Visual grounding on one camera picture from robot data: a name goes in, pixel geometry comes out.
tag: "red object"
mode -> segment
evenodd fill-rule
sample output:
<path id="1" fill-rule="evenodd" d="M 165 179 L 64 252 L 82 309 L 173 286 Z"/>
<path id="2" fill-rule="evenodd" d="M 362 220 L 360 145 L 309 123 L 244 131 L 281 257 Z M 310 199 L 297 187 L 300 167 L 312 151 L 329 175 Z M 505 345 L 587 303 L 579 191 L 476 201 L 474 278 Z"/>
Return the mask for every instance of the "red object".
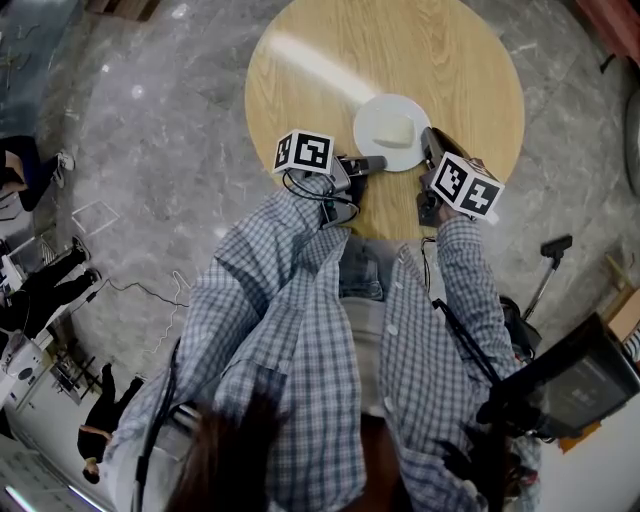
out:
<path id="1" fill-rule="evenodd" d="M 640 64 L 640 15 L 629 0 L 576 0 L 617 57 Z"/>

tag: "round wooden table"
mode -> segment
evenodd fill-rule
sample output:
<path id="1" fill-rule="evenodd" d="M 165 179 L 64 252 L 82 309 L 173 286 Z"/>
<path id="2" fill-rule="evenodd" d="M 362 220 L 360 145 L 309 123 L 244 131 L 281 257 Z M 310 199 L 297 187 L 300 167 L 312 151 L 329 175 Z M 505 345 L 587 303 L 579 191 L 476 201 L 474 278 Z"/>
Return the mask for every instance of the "round wooden table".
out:
<path id="1" fill-rule="evenodd" d="M 518 75 L 500 40 L 458 0 L 287 6 L 260 39 L 247 75 L 247 123 L 260 160 L 271 172 L 276 142 L 294 128 L 335 136 L 335 154 L 360 155 L 355 114 L 382 93 L 413 99 L 502 182 L 511 174 L 524 134 Z M 423 163 L 370 176 L 354 231 L 396 240 L 432 233 L 419 226 L 416 209 L 424 172 Z"/>

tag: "jeans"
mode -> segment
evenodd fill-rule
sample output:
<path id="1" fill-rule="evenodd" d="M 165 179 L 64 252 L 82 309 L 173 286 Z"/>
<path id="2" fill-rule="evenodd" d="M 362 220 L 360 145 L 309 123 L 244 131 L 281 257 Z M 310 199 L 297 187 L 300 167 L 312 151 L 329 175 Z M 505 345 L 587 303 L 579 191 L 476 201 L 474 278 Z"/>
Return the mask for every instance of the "jeans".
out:
<path id="1" fill-rule="evenodd" d="M 391 242 L 351 235 L 340 260 L 340 297 L 384 302 L 395 256 Z"/>
<path id="2" fill-rule="evenodd" d="M 20 157 L 27 190 L 20 192 L 20 202 L 25 211 L 30 212 L 38 204 L 47 187 L 51 183 L 53 173 L 58 168 L 58 157 L 55 156 L 44 163 L 40 162 L 40 155 L 33 137 L 17 135 L 2 141 L 4 148 Z"/>
<path id="3" fill-rule="evenodd" d="M 127 408 L 127 405 L 129 405 L 129 402 L 131 402 L 133 396 L 142 387 L 142 384 L 144 384 L 142 379 L 133 379 L 131 384 L 129 384 L 129 389 L 127 389 L 120 400 L 116 402 L 116 386 L 113 382 L 111 368 L 108 366 L 105 367 L 102 370 L 102 395 L 100 395 L 100 398 L 98 398 L 98 401 L 91 410 L 100 409 L 101 413 L 104 414 L 104 418 L 108 418 L 107 423 L 109 423 L 109 425 L 102 424 L 98 426 L 98 428 L 106 429 L 109 433 L 115 431 L 118 428 L 120 416 L 122 416 L 122 413 Z"/>
<path id="4" fill-rule="evenodd" d="M 26 321 L 24 333 L 34 339 L 60 306 L 80 297 L 93 284 L 89 272 L 73 281 L 58 283 L 84 260 L 84 254 L 73 249 L 60 261 L 29 276 L 22 288 L 12 296 L 9 313 L 16 319 L 14 327 L 22 329 Z"/>

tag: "hair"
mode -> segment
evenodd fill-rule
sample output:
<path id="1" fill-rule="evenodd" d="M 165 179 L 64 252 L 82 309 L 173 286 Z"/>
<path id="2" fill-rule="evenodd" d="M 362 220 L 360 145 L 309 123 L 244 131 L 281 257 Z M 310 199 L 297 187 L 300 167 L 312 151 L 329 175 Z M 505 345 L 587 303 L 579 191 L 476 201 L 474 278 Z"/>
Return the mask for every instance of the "hair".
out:
<path id="1" fill-rule="evenodd" d="M 276 406 L 258 393 L 241 419 L 201 413 L 165 511 L 266 511 L 267 455 L 279 426 Z"/>
<path id="2" fill-rule="evenodd" d="M 97 484 L 100 481 L 100 475 L 96 473 L 91 473 L 88 469 L 83 469 L 82 474 L 86 478 L 86 480 L 93 485 Z"/>

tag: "white cloth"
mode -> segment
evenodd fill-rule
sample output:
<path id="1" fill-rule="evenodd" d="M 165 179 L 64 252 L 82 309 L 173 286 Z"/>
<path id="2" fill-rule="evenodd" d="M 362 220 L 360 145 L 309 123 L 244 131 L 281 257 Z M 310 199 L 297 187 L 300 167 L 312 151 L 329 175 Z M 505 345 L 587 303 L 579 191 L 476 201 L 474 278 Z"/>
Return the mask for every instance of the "white cloth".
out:
<path id="1" fill-rule="evenodd" d="M 340 302 L 349 318 L 356 349 L 362 388 L 360 410 L 371 416 L 384 418 L 384 409 L 378 393 L 378 369 L 385 304 L 360 297 L 343 297 Z"/>

